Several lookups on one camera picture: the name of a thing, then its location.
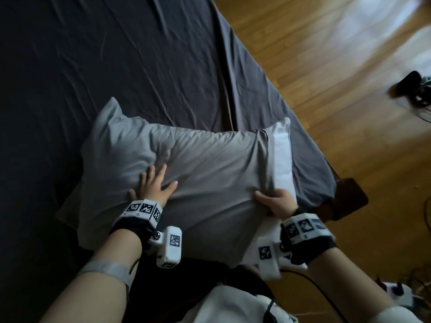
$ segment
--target white sleeve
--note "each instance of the white sleeve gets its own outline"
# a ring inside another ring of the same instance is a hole
[[[422,323],[410,310],[401,307],[386,308],[368,323]]]

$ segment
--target bed sheet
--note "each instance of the bed sheet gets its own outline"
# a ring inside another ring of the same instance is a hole
[[[38,315],[37,286],[68,279],[47,274],[70,264],[54,213],[112,96],[128,117],[213,132],[288,117],[299,205],[334,195],[322,153],[212,0],[0,0],[0,14],[2,304],[21,297]]]

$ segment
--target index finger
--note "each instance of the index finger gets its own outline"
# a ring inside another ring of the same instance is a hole
[[[162,166],[162,168],[160,169],[159,173],[157,174],[156,180],[157,180],[157,182],[160,182],[160,184],[162,184],[162,182],[163,182],[163,179],[165,177],[165,172],[166,172],[166,168],[167,167],[168,166],[166,164],[164,164]]]

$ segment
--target floor plank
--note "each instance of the floor plank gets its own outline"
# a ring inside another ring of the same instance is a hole
[[[330,229],[371,277],[396,281],[431,260],[431,124],[388,89],[431,75],[429,0],[214,0],[342,177],[370,204]],[[330,312],[309,282],[271,282],[291,313]],[[301,322],[335,322],[306,315]]]

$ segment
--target person's right arm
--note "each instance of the person's right arm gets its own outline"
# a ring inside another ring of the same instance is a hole
[[[256,199],[284,221],[294,214],[298,205],[287,190],[276,190],[276,195],[268,197],[256,192]],[[350,323],[367,323],[385,309],[397,306],[338,248],[328,249],[311,260],[308,272]]]

